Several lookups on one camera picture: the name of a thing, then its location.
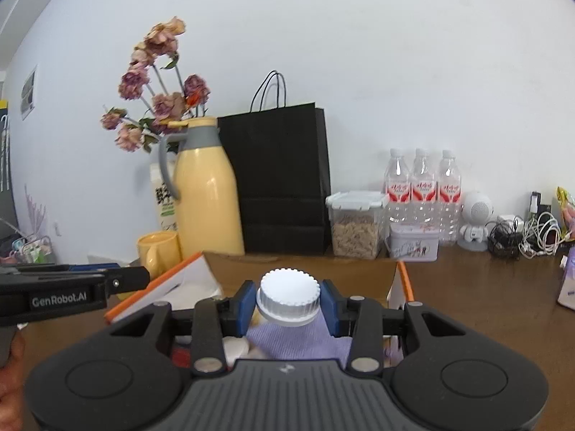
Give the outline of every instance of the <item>white bottle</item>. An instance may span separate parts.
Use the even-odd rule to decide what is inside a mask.
[[[459,214],[461,214],[461,174],[455,164],[455,155],[443,151],[438,173],[439,243],[451,246],[457,241]]]
[[[410,173],[403,154],[399,149],[392,149],[391,158],[385,171],[384,193],[389,194],[389,204],[386,210],[384,234],[389,234],[389,224],[406,223],[410,195]]]
[[[415,150],[411,175],[411,215],[414,223],[433,224],[435,217],[437,180],[428,160],[426,150]]]

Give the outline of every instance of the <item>purple cloth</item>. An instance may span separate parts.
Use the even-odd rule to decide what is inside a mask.
[[[264,322],[249,328],[246,336],[252,344],[276,360],[338,358],[342,367],[346,365],[351,346],[351,337],[334,338],[330,335],[321,310],[305,326],[287,328]]]

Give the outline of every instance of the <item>ceiling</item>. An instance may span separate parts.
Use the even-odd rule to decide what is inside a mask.
[[[0,71],[5,71],[50,0],[0,0]]]

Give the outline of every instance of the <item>table surface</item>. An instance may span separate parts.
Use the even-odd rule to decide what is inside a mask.
[[[407,264],[416,299],[535,361],[550,396],[538,431],[573,429],[575,311],[556,304],[560,258],[503,261],[487,253],[441,248],[436,263]],[[104,326],[96,311],[29,326],[26,370]],[[26,412],[25,431],[38,428]]]

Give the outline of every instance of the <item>gray jug neck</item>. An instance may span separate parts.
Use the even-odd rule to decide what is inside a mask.
[[[179,152],[221,146],[216,126],[194,126],[186,134],[188,137],[180,144]]]

